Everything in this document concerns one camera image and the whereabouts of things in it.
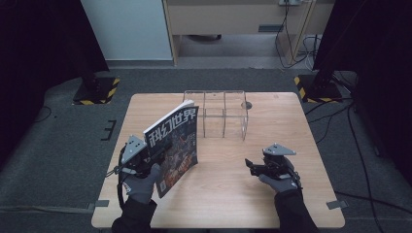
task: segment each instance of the light wood tabletop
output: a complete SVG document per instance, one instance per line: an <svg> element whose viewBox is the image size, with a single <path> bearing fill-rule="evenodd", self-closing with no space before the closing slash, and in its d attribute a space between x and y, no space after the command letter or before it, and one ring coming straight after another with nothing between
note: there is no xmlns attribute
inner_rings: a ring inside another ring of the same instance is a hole
<svg viewBox="0 0 412 233"><path fill-rule="evenodd" d="M108 171L117 165L130 135L143 139L143 131L183 101L183 93L135 94L132 96ZM340 228L345 219L340 209L326 202L336 200L324 163L296 94L247 92L252 104L246 138L197 139L198 164L159 199L153 228L278 228L274 191L251 176L245 158L263 164L262 149L278 143L294 150L288 156L301 177L306 207L320 228ZM117 196L118 176L106 178L91 223L110 228L121 215Z"/></svg>

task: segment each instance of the magazine cover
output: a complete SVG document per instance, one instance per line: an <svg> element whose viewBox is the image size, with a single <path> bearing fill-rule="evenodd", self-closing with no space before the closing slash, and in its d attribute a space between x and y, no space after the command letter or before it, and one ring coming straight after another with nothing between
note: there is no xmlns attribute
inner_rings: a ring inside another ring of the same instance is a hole
<svg viewBox="0 0 412 233"><path fill-rule="evenodd" d="M143 132L149 154L167 149L155 184L159 198L197 163L197 111L192 101L185 101Z"/></svg>

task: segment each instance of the glove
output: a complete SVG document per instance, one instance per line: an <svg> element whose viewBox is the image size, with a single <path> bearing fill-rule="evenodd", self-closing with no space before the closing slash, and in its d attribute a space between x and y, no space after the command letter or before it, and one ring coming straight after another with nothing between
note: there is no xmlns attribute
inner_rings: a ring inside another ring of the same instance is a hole
<svg viewBox="0 0 412 233"><path fill-rule="evenodd" d="M151 173L144 179L127 174L123 186L126 194L133 200L149 204L154 193L155 181L160 177L160 166L155 163L151 168Z"/></svg>
<svg viewBox="0 0 412 233"><path fill-rule="evenodd" d="M291 162L287 158L285 159L288 163L289 168L294 171L294 167ZM272 187L272 189L276 192L284 192L291 189L297 189L297 184L292 180L292 177L289 174L282 175L281 180L279 181L271 179L263 174L260 174L258 176L258 179L263 183L269 184L269 186Z"/></svg>

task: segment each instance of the wall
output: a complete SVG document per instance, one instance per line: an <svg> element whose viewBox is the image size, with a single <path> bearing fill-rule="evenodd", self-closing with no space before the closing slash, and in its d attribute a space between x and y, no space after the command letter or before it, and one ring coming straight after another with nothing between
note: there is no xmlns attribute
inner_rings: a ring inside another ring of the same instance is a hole
<svg viewBox="0 0 412 233"><path fill-rule="evenodd" d="M106 60L172 60L161 0L82 0Z"/></svg>

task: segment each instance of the black and yellow hazard tape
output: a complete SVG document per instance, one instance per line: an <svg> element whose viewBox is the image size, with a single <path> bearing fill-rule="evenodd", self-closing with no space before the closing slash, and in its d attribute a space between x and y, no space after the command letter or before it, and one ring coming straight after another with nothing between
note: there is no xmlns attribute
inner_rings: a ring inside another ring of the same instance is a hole
<svg viewBox="0 0 412 233"><path fill-rule="evenodd" d="M82 100L78 100L78 101L73 101L74 105L94 105L94 104L108 104L110 103L110 101L113 98L113 95L116 92L116 89L118 88L118 84L120 82L120 79L116 78L113 79L113 83L107 93L107 96L102 98L102 99L98 99L98 100L91 100L91 99L82 99Z"/></svg>
<svg viewBox="0 0 412 233"><path fill-rule="evenodd" d="M332 98L310 98L307 96L307 92L300 81L299 77L294 77L294 83L296 84L297 90L299 91L300 98L302 99L303 103L339 103L342 102L340 99L332 99Z"/></svg>

